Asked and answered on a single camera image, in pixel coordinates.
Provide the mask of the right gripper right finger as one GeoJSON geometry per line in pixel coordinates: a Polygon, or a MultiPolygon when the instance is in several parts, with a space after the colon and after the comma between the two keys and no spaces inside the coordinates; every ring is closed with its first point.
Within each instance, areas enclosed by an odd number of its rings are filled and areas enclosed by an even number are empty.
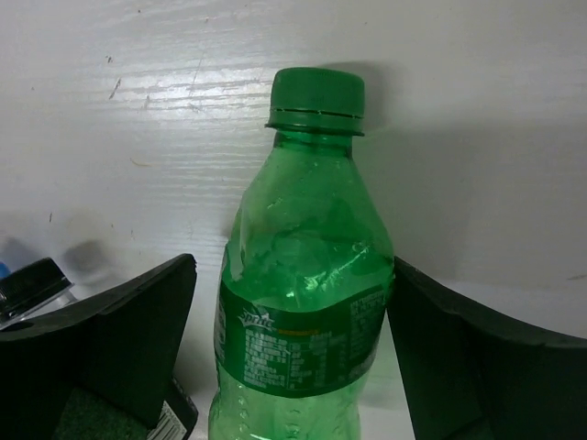
{"type": "Polygon", "coordinates": [[[417,439],[583,439],[586,341],[394,262],[387,306],[417,439]]]}

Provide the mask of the green Sprite bottle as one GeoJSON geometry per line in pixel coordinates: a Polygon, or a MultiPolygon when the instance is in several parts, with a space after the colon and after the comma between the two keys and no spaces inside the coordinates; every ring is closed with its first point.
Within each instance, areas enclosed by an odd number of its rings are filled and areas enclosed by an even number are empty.
{"type": "Polygon", "coordinates": [[[268,158],[243,193],[216,303],[212,439],[357,439],[393,246],[352,157],[365,84],[278,71],[268,158]]]}

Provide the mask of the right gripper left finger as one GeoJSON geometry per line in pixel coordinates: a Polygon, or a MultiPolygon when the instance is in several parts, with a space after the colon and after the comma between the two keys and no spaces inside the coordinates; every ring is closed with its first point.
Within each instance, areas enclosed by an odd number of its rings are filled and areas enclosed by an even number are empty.
{"type": "Polygon", "coordinates": [[[1,436],[188,438],[198,411],[173,367],[196,276],[182,254],[1,330],[1,436]]]}

